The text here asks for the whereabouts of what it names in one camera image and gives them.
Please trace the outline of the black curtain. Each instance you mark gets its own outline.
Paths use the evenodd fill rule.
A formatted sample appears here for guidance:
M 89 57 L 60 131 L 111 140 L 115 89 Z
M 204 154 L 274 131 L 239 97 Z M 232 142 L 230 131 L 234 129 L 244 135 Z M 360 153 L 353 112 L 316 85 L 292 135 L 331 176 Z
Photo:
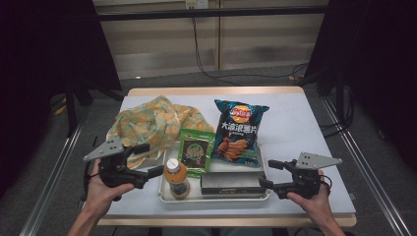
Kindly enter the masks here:
M 417 172 L 417 0 L 328 0 L 305 82 L 338 81 Z
M 57 94 L 119 89 L 92 0 L 0 0 L 0 199 L 25 169 Z

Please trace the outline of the orange drink bottle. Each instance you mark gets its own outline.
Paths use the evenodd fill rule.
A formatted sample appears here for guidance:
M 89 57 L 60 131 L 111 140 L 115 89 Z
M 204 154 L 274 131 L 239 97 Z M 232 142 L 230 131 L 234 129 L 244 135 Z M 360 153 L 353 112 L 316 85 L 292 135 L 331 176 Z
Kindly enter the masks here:
M 183 200 L 190 194 L 187 167 L 181 161 L 169 158 L 164 166 L 163 175 L 175 200 Z

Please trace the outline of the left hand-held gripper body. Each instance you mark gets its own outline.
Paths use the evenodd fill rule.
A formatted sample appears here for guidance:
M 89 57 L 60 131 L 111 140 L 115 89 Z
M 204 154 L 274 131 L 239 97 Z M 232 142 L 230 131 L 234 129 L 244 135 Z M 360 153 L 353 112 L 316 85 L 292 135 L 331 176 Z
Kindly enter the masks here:
M 127 158 L 132 154 L 133 147 L 125 147 L 119 136 L 112 136 L 85 155 L 83 161 L 100 160 L 98 174 L 107 187 L 130 183 L 142 189 L 149 179 L 148 173 L 132 170 L 127 166 Z

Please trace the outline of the white wall socket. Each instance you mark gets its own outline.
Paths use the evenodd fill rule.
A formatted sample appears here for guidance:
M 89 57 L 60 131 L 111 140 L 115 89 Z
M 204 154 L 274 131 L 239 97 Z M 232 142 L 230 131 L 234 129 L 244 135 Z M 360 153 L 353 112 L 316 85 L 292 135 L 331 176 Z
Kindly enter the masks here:
M 209 7 L 209 0 L 185 0 L 186 8 L 192 9 L 207 9 Z

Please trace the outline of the person's left hand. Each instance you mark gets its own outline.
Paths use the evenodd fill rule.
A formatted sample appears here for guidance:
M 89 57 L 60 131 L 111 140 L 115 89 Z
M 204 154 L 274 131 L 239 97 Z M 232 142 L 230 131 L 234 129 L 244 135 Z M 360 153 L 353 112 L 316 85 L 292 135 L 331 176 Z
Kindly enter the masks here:
M 134 185 L 127 183 L 117 187 L 107 187 L 100 179 L 98 174 L 99 159 L 93 163 L 88 183 L 88 195 L 83 213 L 88 219 L 101 219 L 105 216 L 116 197 L 121 197 L 134 189 Z

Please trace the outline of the blue potato chip bag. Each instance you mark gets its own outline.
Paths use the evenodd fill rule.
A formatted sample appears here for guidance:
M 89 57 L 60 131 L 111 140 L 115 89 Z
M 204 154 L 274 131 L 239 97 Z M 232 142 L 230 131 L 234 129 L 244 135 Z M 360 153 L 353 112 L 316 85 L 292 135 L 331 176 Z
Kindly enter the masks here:
M 259 167 L 258 132 L 269 107 L 222 99 L 216 99 L 214 103 L 220 111 L 220 117 L 211 158 Z

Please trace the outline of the black cardboard box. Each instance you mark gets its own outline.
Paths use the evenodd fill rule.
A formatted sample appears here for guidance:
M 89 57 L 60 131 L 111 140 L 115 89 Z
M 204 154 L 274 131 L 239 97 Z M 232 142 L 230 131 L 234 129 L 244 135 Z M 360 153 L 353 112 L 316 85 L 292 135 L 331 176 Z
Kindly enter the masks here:
M 201 176 L 203 195 L 257 195 L 266 191 L 259 183 L 264 171 L 210 172 Z

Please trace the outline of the green seaweed snack packet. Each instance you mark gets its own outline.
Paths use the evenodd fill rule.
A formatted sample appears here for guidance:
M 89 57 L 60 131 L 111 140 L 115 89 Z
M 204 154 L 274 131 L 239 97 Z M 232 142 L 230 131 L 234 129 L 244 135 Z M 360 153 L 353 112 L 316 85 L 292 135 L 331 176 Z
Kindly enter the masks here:
M 209 172 L 215 133 L 193 129 L 180 131 L 178 159 L 186 166 L 187 176 L 200 178 Z

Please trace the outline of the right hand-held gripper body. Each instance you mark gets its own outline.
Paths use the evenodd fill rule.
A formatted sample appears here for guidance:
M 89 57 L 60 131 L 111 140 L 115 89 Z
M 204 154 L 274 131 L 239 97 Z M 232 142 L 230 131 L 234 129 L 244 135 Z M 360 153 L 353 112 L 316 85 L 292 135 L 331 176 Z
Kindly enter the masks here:
M 297 159 L 282 162 L 284 163 L 283 169 L 291 173 L 292 181 L 275 185 L 275 193 L 278 197 L 286 199 L 287 194 L 293 192 L 305 199 L 310 199 L 319 192 L 320 182 L 326 184 L 329 188 L 332 185 L 332 183 L 328 184 L 322 180 L 319 170 L 341 164 L 342 160 L 340 158 L 301 152 Z

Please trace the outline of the black horizontal bar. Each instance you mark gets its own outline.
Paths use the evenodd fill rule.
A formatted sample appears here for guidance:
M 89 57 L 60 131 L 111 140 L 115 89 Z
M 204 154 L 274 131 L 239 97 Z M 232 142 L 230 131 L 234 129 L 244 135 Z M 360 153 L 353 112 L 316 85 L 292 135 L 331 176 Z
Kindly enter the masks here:
M 329 10 L 329 7 L 323 6 L 323 5 L 321 6 L 296 6 L 296 7 L 271 7 L 271 8 L 225 8 L 225 9 L 105 13 L 105 14 L 98 14 L 96 18 L 100 22 L 137 21 L 137 20 L 165 20 L 165 19 L 185 19 L 185 18 L 324 14 L 328 10 Z

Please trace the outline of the white plastic tray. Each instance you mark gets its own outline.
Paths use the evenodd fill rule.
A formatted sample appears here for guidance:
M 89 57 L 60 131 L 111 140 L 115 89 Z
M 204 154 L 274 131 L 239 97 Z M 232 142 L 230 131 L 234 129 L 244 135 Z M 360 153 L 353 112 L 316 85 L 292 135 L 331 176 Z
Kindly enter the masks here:
M 264 171 L 267 177 L 266 166 L 262 154 L 262 148 L 258 147 L 258 161 L 259 167 L 251 167 L 246 165 L 232 164 L 221 160 L 214 159 L 210 163 L 209 172 L 250 172 L 250 171 Z M 168 182 L 164 177 L 161 177 L 159 190 L 157 196 L 166 204 L 180 204 L 180 203 L 203 203 L 203 202 L 239 202 L 239 201 L 264 201 L 269 197 L 270 191 L 266 189 L 263 194 L 257 195 L 203 195 L 201 192 L 201 178 L 188 177 L 191 191 L 190 194 L 183 200 L 175 200 L 170 193 Z

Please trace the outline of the metal floor rail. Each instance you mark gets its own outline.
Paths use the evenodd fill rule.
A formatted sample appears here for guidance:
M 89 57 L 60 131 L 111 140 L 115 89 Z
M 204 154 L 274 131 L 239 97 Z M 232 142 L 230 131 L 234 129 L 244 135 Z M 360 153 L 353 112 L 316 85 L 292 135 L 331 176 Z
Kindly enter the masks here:
M 78 124 L 73 133 L 66 139 L 59 156 L 56 159 L 55 165 L 46 181 L 36 204 L 30 211 L 30 214 L 19 234 L 19 236 L 36 236 L 43 218 L 46 216 L 47 210 L 50 206 L 52 198 L 56 192 L 57 186 L 64 173 L 67 163 L 72 155 L 72 152 L 77 144 L 79 136 L 82 132 L 84 124 L 89 116 L 89 109 L 86 108 L 81 111 L 77 118 Z
M 401 216 L 400 211 L 394 205 L 384 187 L 381 185 L 379 179 L 375 175 L 362 150 L 358 147 L 353 136 L 347 128 L 343 128 L 338 124 L 339 118 L 336 115 L 335 105 L 328 98 L 323 99 L 323 104 L 330 119 L 335 124 L 337 133 L 341 136 L 345 146 L 364 177 L 368 188 L 386 217 L 387 222 L 389 223 L 394 234 L 396 236 L 412 236 L 412 232 Z

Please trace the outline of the black metal stand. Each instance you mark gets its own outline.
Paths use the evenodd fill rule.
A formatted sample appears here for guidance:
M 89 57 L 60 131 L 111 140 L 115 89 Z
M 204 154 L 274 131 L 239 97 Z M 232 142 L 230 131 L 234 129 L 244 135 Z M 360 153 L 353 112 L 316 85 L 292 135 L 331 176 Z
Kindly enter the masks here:
M 75 108 L 74 92 L 70 81 L 67 81 L 65 84 L 65 96 L 68 116 L 68 137 L 71 137 L 78 127 L 78 120 Z

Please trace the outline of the orange patterned cloth bag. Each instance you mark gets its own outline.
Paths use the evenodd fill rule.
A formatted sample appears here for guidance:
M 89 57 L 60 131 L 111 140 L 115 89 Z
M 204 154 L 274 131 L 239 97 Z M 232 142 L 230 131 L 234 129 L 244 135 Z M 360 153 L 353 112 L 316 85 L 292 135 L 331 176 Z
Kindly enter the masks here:
M 130 169 L 139 168 L 146 159 L 157 159 L 159 154 L 179 140 L 182 129 L 212 132 L 199 109 L 172 103 L 160 95 L 137 107 L 121 111 L 107 137 L 118 136 L 124 147 L 149 144 L 149 151 L 131 154 L 127 158 Z

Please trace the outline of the person's right hand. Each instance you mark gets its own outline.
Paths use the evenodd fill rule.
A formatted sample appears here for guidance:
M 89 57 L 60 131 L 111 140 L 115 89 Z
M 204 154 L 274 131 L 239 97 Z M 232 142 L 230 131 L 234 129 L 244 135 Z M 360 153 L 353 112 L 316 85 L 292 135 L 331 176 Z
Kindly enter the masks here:
M 309 218 L 321 229 L 332 220 L 328 201 L 328 186 L 322 182 L 320 182 L 319 192 L 310 199 L 305 199 L 293 192 L 288 193 L 287 198 L 306 211 Z

